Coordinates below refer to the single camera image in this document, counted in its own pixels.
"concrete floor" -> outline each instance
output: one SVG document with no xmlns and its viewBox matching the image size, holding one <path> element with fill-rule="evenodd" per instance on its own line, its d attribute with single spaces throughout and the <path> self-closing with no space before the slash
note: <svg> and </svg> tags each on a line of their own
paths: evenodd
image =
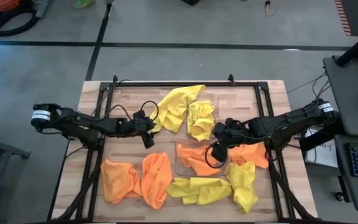
<svg viewBox="0 0 358 224">
<path fill-rule="evenodd" d="M 264 0 L 116 0 L 104 42 L 350 46 L 334 0 L 282 0 L 279 12 L 264 16 Z M 33 29 L 0 40 L 95 42 L 106 6 L 97 0 L 81 11 L 72 1 L 52 1 Z M 13 27 L 26 19 L 20 16 Z M 0 46 L 0 141 L 32 151 L 14 158 L 0 188 L 0 220 L 41 222 L 48 215 L 67 140 L 44 136 L 30 125 L 32 105 L 54 102 L 76 108 L 93 47 Z M 330 51 L 156 49 L 102 47 L 92 80 L 113 75 L 131 80 L 284 80 L 287 90 L 322 74 Z M 316 85 L 318 90 L 324 82 Z M 313 99 L 311 85 L 288 95 L 293 109 Z M 334 103 L 332 93 L 323 94 Z M 310 176 L 319 217 L 358 222 L 352 204 L 335 201 L 335 177 Z"/>
</svg>

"transparent bin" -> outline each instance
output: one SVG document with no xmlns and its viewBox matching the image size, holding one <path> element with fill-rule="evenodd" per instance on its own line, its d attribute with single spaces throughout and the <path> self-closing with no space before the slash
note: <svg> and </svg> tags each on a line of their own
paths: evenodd
<svg viewBox="0 0 358 224">
<path fill-rule="evenodd" d="M 187 139 L 179 140 L 175 144 L 175 173 L 184 177 L 219 177 L 230 172 L 230 161 L 227 157 L 224 165 L 218 169 L 213 169 L 205 162 L 205 152 L 207 147 L 214 141 L 202 141 Z M 212 166 L 219 166 L 222 163 L 208 156 L 208 162 Z"/>
<path fill-rule="evenodd" d="M 187 136 L 190 138 L 190 139 L 195 139 L 197 140 L 192 134 L 191 134 L 191 129 L 193 128 L 193 131 L 196 132 L 195 129 L 197 129 L 198 131 L 202 130 L 200 128 L 200 126 L 198 125 L 194 125 L 194 123 L 196 124 L 200 124 L 201 120 L 200 119 L 196 119 L 196 121 L 193 121 L 193 119 L 191 119 L 190 117 L 191 116 L 195 116 L 195 117 L 199 117 L 199 118 L 205 118 L 207 113 L 204 113 L 204 111 L 201 111 L 201 110 L 197 110 L 198 107 L 196 107 L 196 104 L 199 103 L 199 102 L 202 102 L 202 101 L 210 101 L 211 102 L 211 105 L 215 107 L 214 111 L 211 113 L 211 114 L 208 114 L 212 116 L 213 118 L 213 125 L 211 127 L 211 131 L 210 131 L 210 135 L 208 138 L 203 138 L 201 141 L 209 141 L 209 140 L 212 140 L 212 139 L 215 139 L 215 137 L 213 136 L 212 134 L 212 130 L 215 126 L 216 123 L 219 122 L 219 98 L 217 95 L 215 94 L 212 94 L 212 93 L 200 93 L 198 94 L 189 94 L 187 97 L 186 97 L 186 106 L 187 106 L 187 116 L 186 116 L 186 133 L 187 133 Z M 189 127 L 188 123 L 189 123 L 189 120 L 192 120 L 192 124 L 191 127 Z"/>
</svg>

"orange towel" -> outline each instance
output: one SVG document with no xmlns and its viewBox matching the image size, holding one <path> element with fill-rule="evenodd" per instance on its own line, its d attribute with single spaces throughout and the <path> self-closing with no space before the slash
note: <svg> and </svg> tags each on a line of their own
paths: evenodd
<svg viewBox="0 0 358 224">
<path fill-rule="evenodd" d="M 265 144 L 263 142 L 252 145 L 240 145 L 229 149 L 230 160 L 237 165 L 243 165 L 247 161 L 253 161 L 256 166 L 267 169 L 269 162 L 265 157 Z"/>
<path fill-rule="evenodd" d="M 140 177 L 130 163 L 105 160 L 100 165 L 104 200 L 120 203 L 124 197 L 141 197 Z"/>
<path fill-rule="evenodd" d="M 177 146 L 177 157 L 181 160 L 185 167 L 192 167 L 198 176 L 209 176 L 220 172 L 219 169 L 211 168 L 205 162 L 205 152 L 207 146 L 198 148 L 185 148 L 182 144 Z M 218 161 L 211 155 L 212 149 L 209 150 L 207 159 L 208 162 L 215 166 Z"/>
<path fill-rule="evenodd" d="M 171 163 L 166 152 L 153 153 L 143 159 L 142 195 L 148 205 L 160 209 L 167 199 L 166 189 L 172 181 Z"/>
</svg>

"black floor stripe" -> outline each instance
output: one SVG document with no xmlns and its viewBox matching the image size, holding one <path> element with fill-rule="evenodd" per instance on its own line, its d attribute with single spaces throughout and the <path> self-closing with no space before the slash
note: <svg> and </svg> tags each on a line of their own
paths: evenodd
<svg viewBox="0 0 358 224">
<path fill-rule="evenodd" d="M 239 49 L 239 50 L 316 50 L 347 51 L 349 47 L 246 44 L 173 44 L 173 43 L 102 43 L 102 47 L 165 48 L 165 49 Z"/>
<path fill-rule="evenodd" d="M 59 42 L 59 41 L 3 41 L 0 45 L 11 46 L 48 46 L 48 47 L 93 47 L 96 42 Z"/>
<path fill-rule="evenodd" d="M 109 22 L 111 5 L 107 5 L 106 12 L 104 13 L 102 25 L 99 30 L 98 39 L 96 41 L 96 45 L 94 46 L 91 61 L 89 62 L 88 71 L 86 72 L 85 81 L 91 81 L 94 68 L 96 66 L 96 62 L 98 61 L 100 46 L 103 41 L 104 33 L 106 32 L 107 23 Z"/>
</svg>

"wooden tabletop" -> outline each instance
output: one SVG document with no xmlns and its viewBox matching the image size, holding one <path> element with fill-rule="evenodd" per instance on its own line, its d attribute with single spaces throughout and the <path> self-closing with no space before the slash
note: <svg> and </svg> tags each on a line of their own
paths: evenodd
<svg viewBox="0 0 358 224">
<path fill-rule="evenodd" d="M 290 111 L 290 104 L 285 90 L 284 82 L 281 80 L 267 81 L 270 89 L 273 110 L 275 115 Z M 91 114 L 96 106 L 100 82 L 85 82 L 83 85 L 78 111 Z M 172 87 L 124 87 L 114 89 L 112 105 L 121 104 L 129 114 L 140 109 L 143 102 L 154 100 L 159 102 Z M 255 91 L 253 87 L 230 86 L 230 87 L 207 87 L 203 93 L 218 95 L 219 99 L 219 119 L 224 122 L 226 118 L 234 118 L 240 121 L 259 116 Z M 267 107 L 262 95 L 264 111 Z M 150 114 L 154 106 L 147 104 L 144 110 Z M 123 110 L 116 109 L 110 117 L 125 117 Z M 178 134 L 171 133 L 162 129 L 154 137 L 155 146 L 145 149 L 141 138 L 107 138 L 104 147 L 104 160 L 109 159 L 113 162 L 130 162 L 141 174 L 142 160 L 153 152 L 166 152 L 171 160 L 173 176 L 175 173 L 175 143 L 181 139 L 188 139 L 186 135 L 186 124 L 182 124 Z M 71 152 L 81 147 L 78 141 L 73 141 L 68 147 Z M 301 151 L 296 148 L 287 147 L 283 151 L 285 166 L 287 168 L 288 181 L 290 188 L 294 192 L 300 203 L 312 215 L 317 216 L 314 206 L 313 196 L 309 185 L 305 164 Z M 85 166 L 86 149 L 71 155 L 64 163 L 60 185 L 53 208 L 52 218 L 61 215 L 67 206 L 78 193 Z M 103 198 L 103 186 L 101 179 L 98 188 L 98 196 L 94 211 L 95 222 L 254 222 L 254 221 L 277 221 L 275 211 L 272 186 L 268 170 L 257 168 L 256 180 L 254 183 L 258 202 L 249 214 L 244 215 L 238 211 L 232 195 L 210 205 L 182 205 L 180 198 L 170 198 L 168 196 L 160 210 L 149 207 L 143 198 L 125 198 L 120 204 L 106 203 Z M 85 200 L 83 215 L 88 212 L 88 202 L 90 190 Z M 287 215 L 285 197 L 280 191 L 280 198 L 284 214 Z"/>
</svg>

